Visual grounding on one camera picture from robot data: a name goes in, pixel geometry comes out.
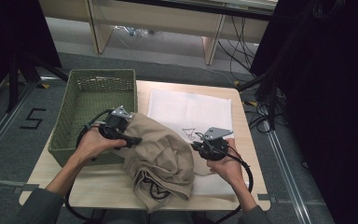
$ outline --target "crumpled fabric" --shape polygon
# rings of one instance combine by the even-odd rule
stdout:
[[[194,180],[191,146],[143,114],[135,114],[124,134],[143,138],[139,145],[126,149],[130,152],[123,167],[133,177],[134,192],[147,211],[158,210],[173,196],[188,200]]]

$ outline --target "wooden tabletop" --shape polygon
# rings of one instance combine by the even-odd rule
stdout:
[[[254,176],[252,191],[255,201],[267,211],[269,201],[259,201],[257,195],[267,194],[264,178],[260,170],[255,146],[250,134],[248,123],[243,111],[238,92],[234,89],[206,86],[173,84],[164,82],[136,81],[138,90],[138,112],[147,114],[150,91],[152,89],[194,92],[232,101],[233,131],[237,150],[250,165]],[[37,184],[39,188],[46,185],[61,170],[61,166],[48,152],[48,144],[27,182]],[[248,181],[243,171],[243,178]],[[71,193],[73,207],[116,208],[116,209],[145,209],[145,205],[133,193],[132,179],[122,169],[122,164],[86,166],[78,175]],[[24,191],[20,196],[20,203],[24,204],[31,194]],[[238,206],[238,200],[232,195],[192,195],[189,201],[182,201],[172,197],[171,201],[162,209],[167,210],[233,210]]]

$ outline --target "green plastic basket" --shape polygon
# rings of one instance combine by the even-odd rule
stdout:
[[[72,70],[63,96],[48,151],[64,166],[76,150],[76,140],[82,127],[105,109],[121,105],[129,112],[137,112],[135,71]],[[104,152],[88,165],[122,163],[124,159],[112,152]]]

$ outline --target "gray sleeve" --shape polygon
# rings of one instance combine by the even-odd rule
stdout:
[[[266,213],[260,206],[256,206],[238,219],[239,224],[271,224]]]
[[[45,189],[34,189],[14,223],[52,223],[63,204],[63,197]]]

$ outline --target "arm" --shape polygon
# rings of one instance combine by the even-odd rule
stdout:
[[[228,149],[228,153],[238,157],[234,151],[237,150],[234,139],[229,138],[227,142],[232,147]],[[243,212],[240,223],[270,223],[266,214],[255,203],[255,199],[246,187],[239,162],[230,157],[225,157],[221,161],[207,161],[207,165],[211,167],[212,172],[217,172],[233,188]]]
[[[80,141],[75,153],[45,189],[36,189],[14,218],[15,223],[51,223],[59,214],[63,197],[81,169],[92,158],[112,147],[124,147],[124,140],[103,138],[98,128],[91,128]]]

